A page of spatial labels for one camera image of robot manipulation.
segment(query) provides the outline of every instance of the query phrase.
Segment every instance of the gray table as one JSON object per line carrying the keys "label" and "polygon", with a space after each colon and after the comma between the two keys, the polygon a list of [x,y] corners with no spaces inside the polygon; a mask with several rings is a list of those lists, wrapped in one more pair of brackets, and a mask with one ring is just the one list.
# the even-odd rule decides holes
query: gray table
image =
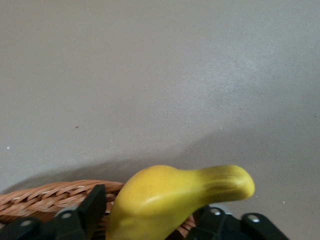
{"label": "gray table", "polygon": [[2,193],[237,164],[319,239],[319,1],[2,0],[0,111]]}

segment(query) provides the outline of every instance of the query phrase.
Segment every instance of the brown woven basket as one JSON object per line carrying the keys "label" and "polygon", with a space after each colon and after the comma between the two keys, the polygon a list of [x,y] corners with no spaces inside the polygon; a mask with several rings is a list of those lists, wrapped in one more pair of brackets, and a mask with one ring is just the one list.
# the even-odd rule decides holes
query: brown woven basket
{"label": "brown woven basket", "polygon": [[[59,210],[78,206],[97,184],[105,186],[107,204],[105,214],[92,239],[104,240],[113,201],[124,186],[121,182],[104,180],[55,182],[0,195],[0,224],[3,226],[28,216],[37,217],[43,222],[49,221]],[[194,226],[194,219],[190,216],[167,237],[167,240],[183,240]]]}

